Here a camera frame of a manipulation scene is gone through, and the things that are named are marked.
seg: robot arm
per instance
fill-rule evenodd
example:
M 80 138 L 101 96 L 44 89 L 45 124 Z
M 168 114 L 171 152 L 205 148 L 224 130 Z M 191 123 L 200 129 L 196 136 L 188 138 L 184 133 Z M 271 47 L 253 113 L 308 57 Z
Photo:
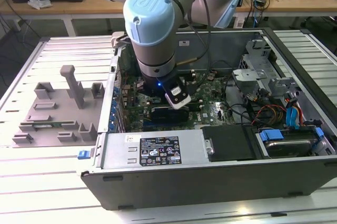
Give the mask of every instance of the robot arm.
M 144 81 L 174 109 L 191 101 L 176 71 L 175 33 L 185 22 L 207 24 L 204 0 L 111 0 L 124 2 L 125 27 Z M 227 27 L 239 0 L 207 0 L 211 25 Z

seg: power supply label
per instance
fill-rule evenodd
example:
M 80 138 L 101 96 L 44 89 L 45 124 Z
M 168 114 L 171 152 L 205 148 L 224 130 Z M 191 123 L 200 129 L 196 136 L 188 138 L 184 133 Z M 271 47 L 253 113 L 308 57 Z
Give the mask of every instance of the power supply label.
M 182 163 L 178 136 L 141 138 L 140 155 L 141 166 Z

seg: blue latch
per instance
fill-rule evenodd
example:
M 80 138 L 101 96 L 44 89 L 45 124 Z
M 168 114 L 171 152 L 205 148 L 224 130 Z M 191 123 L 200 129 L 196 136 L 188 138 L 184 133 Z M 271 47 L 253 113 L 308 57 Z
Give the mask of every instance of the blue latch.
M 284 137 L 279 129 L 267 129 L 260 133 L 262 141 L 283 140 Z
M 77 159 L 78 160 L 90 159 L 90 151 L 89 150 L 81 150 L 80 153 L 78 153 Z
M 322 130 L 321 128 L 317 128 L 317 127 L 316 127 L 316 128 L 315 128 L 315 131 L 316 131 L 316 134 L 317 134 L 319 140 L 322 139 L 322 138 L 324 137 L 324 132 L 323 132 L 323 130 Z
M 299 129 L 300 127 L 296 124 L 297 118 L 297 110 L 293 107 L 289 107 L 286 109 L 286 118 L 285 123 L 289 127 L 294 127 L 295 129 Z

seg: floor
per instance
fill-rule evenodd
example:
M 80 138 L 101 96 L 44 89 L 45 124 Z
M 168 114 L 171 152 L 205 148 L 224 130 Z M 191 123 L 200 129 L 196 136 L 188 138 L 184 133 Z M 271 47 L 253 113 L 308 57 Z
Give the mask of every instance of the floor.
M 296 24 L 296 29 L 300 28 L 300 18 Z M 293 18 L 278 17 L 269 18 L 262 21 L 260 27 L 270 27 L 273 30 L 290 29 L 289 24 Z M 41 37 L 67 36 L 66 29 L 62 21 L 32 21 L 28 22 Z M 123 19 L 111 20 L 113 31 L 124 30 Z M 7 35 L 0 40 L 0 97 L 6 92 L 20 68 L 29 58 L 31 52 L 39 41 L 39 38 L 28 28 L 26 23 L 21 21 L 21 31 L 15 33 L 8 29 Z M 246 27 L 252 27 L 253 22 L 249 20 Z M 327 48 L 336 53 L 337 50 L 337 32 L 333 31 L 334 25 L 320 17 L 314 17 L 307 22 L 306 28 L 309 29 Z M 107 30 L 104 19 L 81 19 L 75 21 L 75 27 L 80 36 L 107 35 L 111 31 Z

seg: motherboard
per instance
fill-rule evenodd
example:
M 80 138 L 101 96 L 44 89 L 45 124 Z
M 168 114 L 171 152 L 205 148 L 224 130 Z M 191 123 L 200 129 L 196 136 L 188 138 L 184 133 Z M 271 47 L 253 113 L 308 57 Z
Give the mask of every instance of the motherboard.
M 202 76 L 193 74 L 193 81 Z M 125 131 L 165 131 L 200 129 L 204 126 L 233 125 L 232 114 L 223 102 L 226 77 L 208 77 L 192 101 L 180 110 L 173 110 L 165 98 L 149 97 L 137 91 L 141 81 L 137 77 L 124 77 L 121 85 L 121 101 L 124 107 Z

